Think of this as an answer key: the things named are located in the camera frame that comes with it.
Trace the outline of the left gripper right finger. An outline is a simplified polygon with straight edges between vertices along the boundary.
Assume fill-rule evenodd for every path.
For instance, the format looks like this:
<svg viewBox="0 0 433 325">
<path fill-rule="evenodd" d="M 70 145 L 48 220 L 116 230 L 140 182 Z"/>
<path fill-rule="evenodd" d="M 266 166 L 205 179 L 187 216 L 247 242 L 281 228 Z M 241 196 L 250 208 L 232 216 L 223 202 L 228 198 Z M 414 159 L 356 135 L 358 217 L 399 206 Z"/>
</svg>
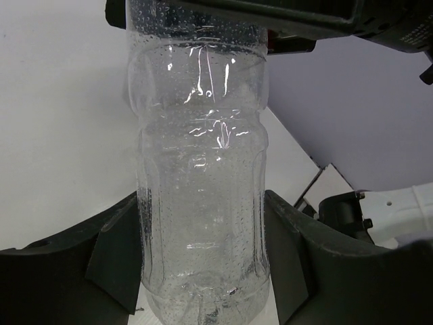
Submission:
<svg viewBox="0 0 433 325">
<path fill-rule="evenodd" d="M 280 324 L 431 324 L 432 241 L 389 249 L 265 193 L 265 237 Z"/>
</svg>

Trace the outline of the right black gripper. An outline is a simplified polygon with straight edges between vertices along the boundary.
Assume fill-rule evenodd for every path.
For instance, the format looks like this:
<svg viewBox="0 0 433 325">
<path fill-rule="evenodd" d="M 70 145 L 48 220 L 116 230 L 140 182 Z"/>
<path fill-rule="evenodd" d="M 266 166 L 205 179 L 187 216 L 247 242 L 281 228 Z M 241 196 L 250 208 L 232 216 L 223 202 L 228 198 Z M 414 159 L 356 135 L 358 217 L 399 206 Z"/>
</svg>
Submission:
<svg viewBox="0 0 433 325">
<path fill-rule="evenodd" d="M 312 52 L 318 41 L 354 36 L 432 57 L 431 1 L 276 1 L 271 55 Z"/>
</svg>

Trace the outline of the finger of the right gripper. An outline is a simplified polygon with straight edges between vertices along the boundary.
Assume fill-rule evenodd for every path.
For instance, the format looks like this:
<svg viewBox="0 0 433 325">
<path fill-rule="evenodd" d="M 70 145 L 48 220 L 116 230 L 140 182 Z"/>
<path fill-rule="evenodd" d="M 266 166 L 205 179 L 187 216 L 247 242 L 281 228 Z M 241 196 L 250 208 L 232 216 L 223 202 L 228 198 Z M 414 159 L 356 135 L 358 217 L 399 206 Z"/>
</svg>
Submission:
<svg viewBox="0 0 433 325">
<path fill-rule="evenodd" d="M 155 35 L 219 33 L 253 24 L 277 35 L 345 36 L 361 1 L 106 1 L 109 25 Z"/>
</svg>

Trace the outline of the clear bottle grey cap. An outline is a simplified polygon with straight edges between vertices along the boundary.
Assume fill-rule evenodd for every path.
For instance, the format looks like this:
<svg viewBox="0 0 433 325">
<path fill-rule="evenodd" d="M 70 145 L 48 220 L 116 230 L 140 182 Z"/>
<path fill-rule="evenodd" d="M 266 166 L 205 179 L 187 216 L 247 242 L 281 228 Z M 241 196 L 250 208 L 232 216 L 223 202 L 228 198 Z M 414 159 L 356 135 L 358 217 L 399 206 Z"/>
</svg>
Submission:
<svg viewBox="0 0 433 325">
<path fill-rule="evenodd" d="M 127 1 L 147 301 L 163 324 L 249 324 L 269 295 L 267 31 Z"/>
</svg>

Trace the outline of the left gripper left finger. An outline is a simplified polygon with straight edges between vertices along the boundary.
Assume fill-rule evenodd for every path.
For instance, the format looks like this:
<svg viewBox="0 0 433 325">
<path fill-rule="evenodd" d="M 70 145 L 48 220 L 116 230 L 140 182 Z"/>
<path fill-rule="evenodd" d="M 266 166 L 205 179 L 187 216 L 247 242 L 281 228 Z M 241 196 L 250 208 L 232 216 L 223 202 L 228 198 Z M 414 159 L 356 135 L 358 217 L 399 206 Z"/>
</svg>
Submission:
<svg viewBox="0 0 433 325">
<path fill-rule="evenodd" d="M 1 251 L 2 324 L 127 324 L 141 283 L 137 195 Z"/>
</svg>

